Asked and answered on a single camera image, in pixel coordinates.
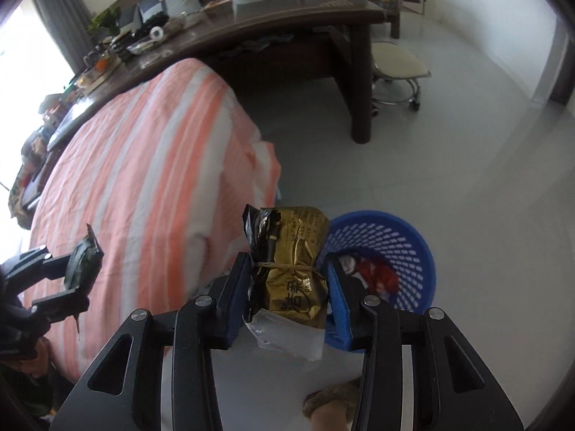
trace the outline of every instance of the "silver screw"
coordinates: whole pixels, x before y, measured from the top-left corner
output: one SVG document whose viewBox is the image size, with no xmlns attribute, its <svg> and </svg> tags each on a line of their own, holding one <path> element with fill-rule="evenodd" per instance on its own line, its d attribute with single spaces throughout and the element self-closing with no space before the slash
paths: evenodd
<svg viewBox="0 0 575 431">
<path fill-rule="evenodd" d="M 363 297 L 363 303 L 368 306 L 377 306 L 381 303 L 381 299 L 379 299 L 379 296 L 367 295 Z"/>
<path fill-rule="evenodd" d="M 209 295 L 200 295 L 196 298 L 195 303 L 198 306 L 210 306 L 212 304 L 212 297 Z"/>
<path fill-rule="evenodd" d="M 439 319 L 443 319 L 445 317 L 445 313 L 439 308 L 431 308 L 429 310 L 429 317 L 439 321 Z"/>
<path fill-rule="evenodd" d="M 148 317 L 148 312 L 146 310 L 136 310 L 132 313 L 132 319 L 134 321 L 143 321 Z"/>
</svg>

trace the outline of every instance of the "rolling stool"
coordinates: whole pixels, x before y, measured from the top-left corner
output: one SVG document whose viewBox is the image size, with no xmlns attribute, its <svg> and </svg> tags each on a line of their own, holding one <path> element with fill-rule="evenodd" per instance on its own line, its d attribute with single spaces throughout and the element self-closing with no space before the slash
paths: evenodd
<svg viewBox="0 0 575 431">
<path fill-rule="evenodd" d="M 379 109 L 376 103 L 383 105 L 399 105 L 409 103 L 409 108 L 413 111 L 419 111 L 419 97 L 421 87 L 418 79 L 429 77 L 431 73 L 427 67 L 409 51 L 405 50 L 392 42 L 374 42 L 372 43 L 372 89 L 375 89 L 379 80 L 391 83 L 393 81 L 406 81 L 411 87 L 412 94 L 404 100 L 391 102 L 388 100 L 377 99 L 372 97 L 374 102 L 372 115 L 376 116 Z"/>
</svg>

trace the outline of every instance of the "white tape roll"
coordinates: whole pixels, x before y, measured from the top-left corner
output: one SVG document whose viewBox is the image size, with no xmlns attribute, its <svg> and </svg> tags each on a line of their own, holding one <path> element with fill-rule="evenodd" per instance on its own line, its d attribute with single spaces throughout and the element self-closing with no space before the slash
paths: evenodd
<svg viewBox="0 0 575 431">
<path fill-rule="evenodd" d="M 161 40 L 162 37 L 164 37 L 164 30 L 161 27 L 153 27 L 152 30 L 149 32 L 150 38 L 154 41 L 157 42 L 158 40 Z"/>
</svg>

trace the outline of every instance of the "blue basket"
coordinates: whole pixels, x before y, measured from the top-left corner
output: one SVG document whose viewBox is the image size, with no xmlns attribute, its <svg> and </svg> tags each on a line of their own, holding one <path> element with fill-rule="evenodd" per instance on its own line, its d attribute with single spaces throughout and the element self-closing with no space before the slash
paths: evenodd
<svg viewBox="0 0 575 431">
<path fill-rule="evenodd" d="M 400 279 L 399 293 L 392 300 L 396 309 L 425 313 L 435 294 L 435 265 L 423 237 L 409 223 L 379 211 L 358 211 L 332 220 L 326 243 L 317 260 L 323 265 L 327 253 L 358 253 L 363 257 L 384 257 Z M 326 342 L 336 348 L 342 343 L 328 316 Z"/>
</svg>

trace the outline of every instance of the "throw pillow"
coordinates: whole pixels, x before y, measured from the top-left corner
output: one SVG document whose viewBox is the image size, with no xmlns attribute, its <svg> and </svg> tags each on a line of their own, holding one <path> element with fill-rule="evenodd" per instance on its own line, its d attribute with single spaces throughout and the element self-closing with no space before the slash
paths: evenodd
<svg viewBox="0 0 575 431">
<path fill-rule="evenodd" d="M 138 30 L 142 27 L 142 15 L 140 14 L 140 9 L 137 5 L 134 4 L 126 6 L 125 8 L 120 8 L 120 20 L 118 21 L 118 26 L 120 26 L 120 33 Z"/>
<path fill-rule="evenodd" d="M 142 12 L 142 20 L 146 22 L 153 15 L 163 11 L 169 17 L 182 12 L 193 13 L 202 7 L 199 0 L 142 0 L 138 3 Z"/>
</svg>

